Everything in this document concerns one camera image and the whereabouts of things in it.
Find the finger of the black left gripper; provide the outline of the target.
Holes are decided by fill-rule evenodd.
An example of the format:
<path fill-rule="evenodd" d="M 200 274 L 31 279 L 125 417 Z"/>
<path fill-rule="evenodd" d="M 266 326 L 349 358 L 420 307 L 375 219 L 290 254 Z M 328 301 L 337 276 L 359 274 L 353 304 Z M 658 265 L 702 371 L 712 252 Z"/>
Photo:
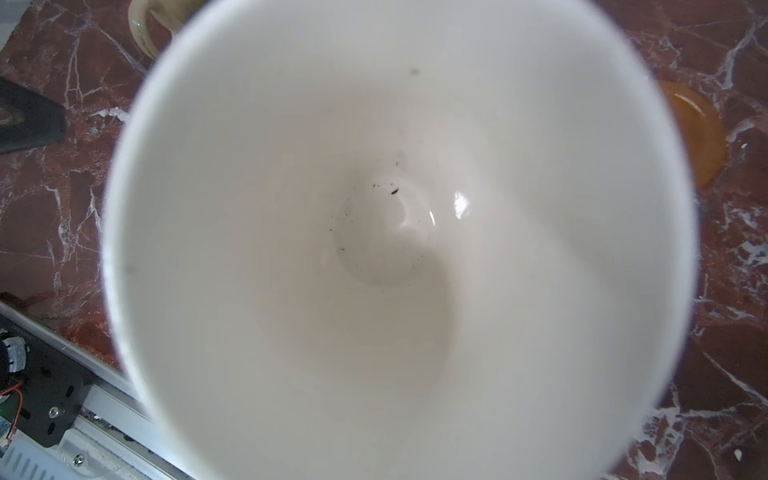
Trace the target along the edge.
<path fill-rule="evenodd" d="M 65 108 L 15 82 L 1 79 L 1 109 L 10 121 L 1 124 L 1 153 L 58 143 L 67 134 Z"/>

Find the beige glazed ceramic mug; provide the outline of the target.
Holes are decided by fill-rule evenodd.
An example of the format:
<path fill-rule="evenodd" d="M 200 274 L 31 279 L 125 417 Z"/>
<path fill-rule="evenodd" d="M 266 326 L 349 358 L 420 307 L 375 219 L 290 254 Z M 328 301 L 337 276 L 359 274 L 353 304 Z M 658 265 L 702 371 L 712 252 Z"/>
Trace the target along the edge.
<path fill-rule="evenodd" d="M 160 29 L 173 37 L 207 3 L 207 0 L 132 0 L 128 24 L 134 42 L 145 55 L 157 59 L 164 48 L 155 42 Z"/>

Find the white light-blue mug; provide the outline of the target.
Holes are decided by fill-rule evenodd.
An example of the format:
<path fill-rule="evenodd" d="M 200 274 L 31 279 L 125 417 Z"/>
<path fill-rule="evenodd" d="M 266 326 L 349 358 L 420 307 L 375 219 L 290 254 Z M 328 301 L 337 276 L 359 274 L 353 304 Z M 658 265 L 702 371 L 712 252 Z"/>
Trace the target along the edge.
<path fill-rule="evenodd" d="M 198 479 L 597 479 L 679 359 L 695 195 L 591 1 L 214 1 L 104 201 L 121 363 Z"/>

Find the round wooden coaster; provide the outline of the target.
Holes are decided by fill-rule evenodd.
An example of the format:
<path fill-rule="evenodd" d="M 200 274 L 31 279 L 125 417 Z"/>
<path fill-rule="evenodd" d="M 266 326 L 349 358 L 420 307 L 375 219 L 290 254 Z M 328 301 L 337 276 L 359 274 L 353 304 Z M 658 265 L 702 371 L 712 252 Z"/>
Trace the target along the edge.
<path fill-rule="evenodd" d="M 702 189 L 716 177 L 726 160 L 722 121 L 712 103 L 696 91 L 665 80 L 659 85 L 684 140 L 695 186 Z"/>

